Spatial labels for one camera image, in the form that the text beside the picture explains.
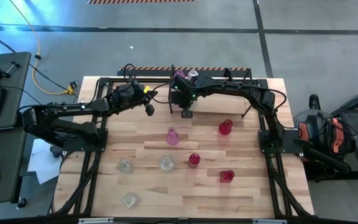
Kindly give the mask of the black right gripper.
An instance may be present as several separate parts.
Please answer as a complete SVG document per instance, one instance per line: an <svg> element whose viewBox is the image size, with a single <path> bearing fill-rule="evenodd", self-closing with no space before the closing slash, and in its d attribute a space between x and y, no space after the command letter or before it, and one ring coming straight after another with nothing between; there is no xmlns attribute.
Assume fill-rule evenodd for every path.
<svg viewBox="0 0 358 224"><path fill-rule="evenodd" d="M204 76L198 76L191 80L181 76L175 76L170 85L172 89L170 93L171 102L181 108L189 108L199 97L204 97L204 93L199 90L203 85L203 81Z"/></svg>

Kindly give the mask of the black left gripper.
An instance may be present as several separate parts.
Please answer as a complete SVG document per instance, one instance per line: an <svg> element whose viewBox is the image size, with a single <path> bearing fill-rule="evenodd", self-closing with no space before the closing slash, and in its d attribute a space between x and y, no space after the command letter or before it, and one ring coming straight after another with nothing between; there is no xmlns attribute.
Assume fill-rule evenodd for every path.
<svg viewBox="0 0 358 224"><path fill-rule="evenodd" d="M147 100L153 100L158 91L148 90L139 83L119 85L109 94L110 110L126 110L135 106L146 105Z"/></svg>

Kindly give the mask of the pink twisted cone vase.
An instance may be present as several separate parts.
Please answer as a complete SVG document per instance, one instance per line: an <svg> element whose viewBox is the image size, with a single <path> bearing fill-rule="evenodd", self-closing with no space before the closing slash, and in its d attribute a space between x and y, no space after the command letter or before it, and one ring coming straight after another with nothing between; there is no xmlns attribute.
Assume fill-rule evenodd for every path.
<svg viewBox="0 0 358 224"><path fill-rule="evenodd" d="M179 142L179 135L176 132L174 127L169 127L168 128L168 133L166 136L166 141L170 144L170 145L176 145Z"/></svg>

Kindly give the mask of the black-framed wooden shelf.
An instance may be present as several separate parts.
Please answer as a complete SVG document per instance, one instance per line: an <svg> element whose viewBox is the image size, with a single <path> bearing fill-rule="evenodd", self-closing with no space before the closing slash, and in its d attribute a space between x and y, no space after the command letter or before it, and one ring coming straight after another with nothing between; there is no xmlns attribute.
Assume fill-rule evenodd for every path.
<svg viewBox="0 0 358 224"><path fill-rule="evenodd" d="M228 68L224 69L224 75L221 80L215 80L211 77L204 76L203 85L199 88L204 93L204 97L211 96L213 94L218 95L227 95L237 97L237 102L241 103L240 106L236 106L234 102L229 101L224 102L222 98L213 98L206 103L201 105L192 105L189 107L191 110L195 108L198 112L205 113L240 113L240 109L244 107L244 100L250 97L252 100L256 97L252 94L253 91L257 88L256 82L252 80L243 79L241 82L235 82L231 75L231 70Z"/></svg>

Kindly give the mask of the red small bulb vase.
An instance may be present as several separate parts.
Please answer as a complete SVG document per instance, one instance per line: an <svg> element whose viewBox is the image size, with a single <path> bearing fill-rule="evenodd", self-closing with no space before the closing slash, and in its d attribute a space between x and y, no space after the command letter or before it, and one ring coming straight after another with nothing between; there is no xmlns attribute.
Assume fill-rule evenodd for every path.
<svg viewBox="0 0 358 224"><path fill-rule="evenodd" d="M218 127L222 135L228 135L232 131L233 122L230 119L224 120Z"/></svg>

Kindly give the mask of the red tall ribbed vase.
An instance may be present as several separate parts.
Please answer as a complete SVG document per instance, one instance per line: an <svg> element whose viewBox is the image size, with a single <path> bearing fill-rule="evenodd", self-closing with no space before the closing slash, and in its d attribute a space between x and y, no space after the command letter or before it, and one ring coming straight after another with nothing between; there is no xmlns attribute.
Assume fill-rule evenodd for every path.
<svg viewBox="0 0 358 224"><path fill-rule="evenodd" d="M188 166L192 169L195 169L199 166L200 161L201 161L200 155L197 153L192 153L188 159Z"/></svg>

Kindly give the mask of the clear wide diamond-cut vase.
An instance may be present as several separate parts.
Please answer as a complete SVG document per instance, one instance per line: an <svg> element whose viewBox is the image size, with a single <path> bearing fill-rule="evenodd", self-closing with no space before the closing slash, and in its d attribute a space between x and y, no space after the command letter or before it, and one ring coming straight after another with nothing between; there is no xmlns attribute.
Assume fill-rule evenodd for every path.
<svg viewBox="0 0 358 224"><path fill-rule="evenodd" d="M159 162L159 168L164 172L170 172L174 169L174 161L171 156L163 156Z"/></svg>

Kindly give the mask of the clear small round vase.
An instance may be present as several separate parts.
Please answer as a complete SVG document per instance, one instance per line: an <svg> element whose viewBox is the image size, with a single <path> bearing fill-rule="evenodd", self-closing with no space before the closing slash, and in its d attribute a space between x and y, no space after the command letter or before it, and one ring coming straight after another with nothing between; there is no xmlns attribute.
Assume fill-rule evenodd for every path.
<svg viewBox="0 0 358 224"><path fill-rule="evenodd" d="M127 159L121 159L118 164L117 168L123 174L130 174L133 170L132 162Z"/></svg>

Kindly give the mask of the red squat glass vase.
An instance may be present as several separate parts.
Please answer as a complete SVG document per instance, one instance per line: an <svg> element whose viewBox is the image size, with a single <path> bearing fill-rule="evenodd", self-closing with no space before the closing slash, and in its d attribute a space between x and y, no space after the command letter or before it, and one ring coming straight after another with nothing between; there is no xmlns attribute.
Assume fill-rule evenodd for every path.
<svg viewBox="0 0 358 224"><path fill-rule="evenodd" d="M235 173L233 170L222 170L219 173L219 181L221 183L231 183L233 181L234 176Z"/></svg>

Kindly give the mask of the clear square glass vase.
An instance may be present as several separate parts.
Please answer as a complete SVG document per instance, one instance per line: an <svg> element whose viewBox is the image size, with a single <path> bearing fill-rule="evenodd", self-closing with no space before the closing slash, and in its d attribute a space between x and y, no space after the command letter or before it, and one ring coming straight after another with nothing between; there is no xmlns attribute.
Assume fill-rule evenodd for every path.
<svg viewBox="0 0 358 224"><path fill-rule="evenodd" d="M139 203L139 199L134 193L129 192L121 200L121 203L128 209L132 209Z"/></svg>

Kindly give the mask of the white paper sheet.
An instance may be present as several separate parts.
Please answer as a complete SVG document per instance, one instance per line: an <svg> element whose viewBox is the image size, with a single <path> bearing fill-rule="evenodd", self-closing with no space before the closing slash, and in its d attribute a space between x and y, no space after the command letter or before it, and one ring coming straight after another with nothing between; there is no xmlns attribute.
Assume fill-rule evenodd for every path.
<svg viewBox="0 0 358 224"><path fill-rule="evenodd" d="M52 145L42 139L35 139L30 154L28 172L35 172L39 184L43 184L60 173L62 157L54 157L50 151Z"/></svg>

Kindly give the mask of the black orange shop vacuum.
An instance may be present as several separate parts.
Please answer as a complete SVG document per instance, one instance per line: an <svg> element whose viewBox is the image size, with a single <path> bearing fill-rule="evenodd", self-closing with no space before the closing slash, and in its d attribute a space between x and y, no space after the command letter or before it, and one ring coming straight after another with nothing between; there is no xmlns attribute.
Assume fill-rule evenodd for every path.
<svg viewBox="0 0 358 224"><path fill-rule="evenodd" d="M357 131L347 122L321 109L319 97L309 97L309 108L294 118L300 137L313 144L313 149L335 159L344 159L356 149Z"/></svg>

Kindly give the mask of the dark grey desk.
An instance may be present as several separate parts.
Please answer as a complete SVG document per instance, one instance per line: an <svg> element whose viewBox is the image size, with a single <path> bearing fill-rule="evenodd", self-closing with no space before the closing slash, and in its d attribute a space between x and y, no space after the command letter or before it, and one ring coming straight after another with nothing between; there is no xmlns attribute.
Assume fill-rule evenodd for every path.
<svg viewBox="0 0 358 224"><path fill-rule="evenodd" d="M9 70L12 62L20 65L10 78L2 78L0 84L6 89L0 114L0 203L14 202L19 198L17 183L25 146L26 133L15 127L17 110L29 67L31 54L17 52L0 54L0 69Z"/></svg>

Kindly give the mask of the black metal table frame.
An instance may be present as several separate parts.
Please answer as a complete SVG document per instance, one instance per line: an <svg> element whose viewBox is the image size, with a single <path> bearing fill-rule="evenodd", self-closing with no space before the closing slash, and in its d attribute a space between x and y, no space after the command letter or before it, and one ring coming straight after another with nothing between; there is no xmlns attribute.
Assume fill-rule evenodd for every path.
<svg viewBox="0 0 358 224"><path fill-rule="evenodd" d="M196 218L272 218L267 166L259 147L260 121L249 102L244 100L239 114L205 113L194 108L193 118L183 119L178 107L166 104L164 79L145 84L158 91L155 113L147 116L140 106L108 118L107 146L96 182L88 185L94 190L89 214L114 219L161 217L166 222L188 224L194 224ZM200 98L196 104L213 98L241 105L237 97L223 95ZM232 120L232 131L222 135L218 127L226 119ZM169 127L179 135L176 145L166 141ZM195 169L188 166L192 153L201 157ZM172 157L172 171L159 168L163 156ZM132 162L130 174L118 170L121 159ZM234 171L231 183L219 181L222 170ZM132 209L121 203L129 192L139 199Z"/></svg>

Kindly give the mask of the silver metal bracket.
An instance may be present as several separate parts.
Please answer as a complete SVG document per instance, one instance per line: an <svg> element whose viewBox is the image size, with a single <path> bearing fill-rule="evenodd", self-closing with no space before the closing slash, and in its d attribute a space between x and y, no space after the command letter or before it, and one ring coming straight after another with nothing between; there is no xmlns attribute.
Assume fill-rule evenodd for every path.
<svg viewBox="0 0 358 224"><path fill-rule="evenodd" d="M252 219L252 224L288 224L286 220L279 219Z"/></svg>
<svg viewBox="0 0 358 224"><path fill-rule="evenodd" d="M80 218L78 224L113 224L113 218Z"/></svg>

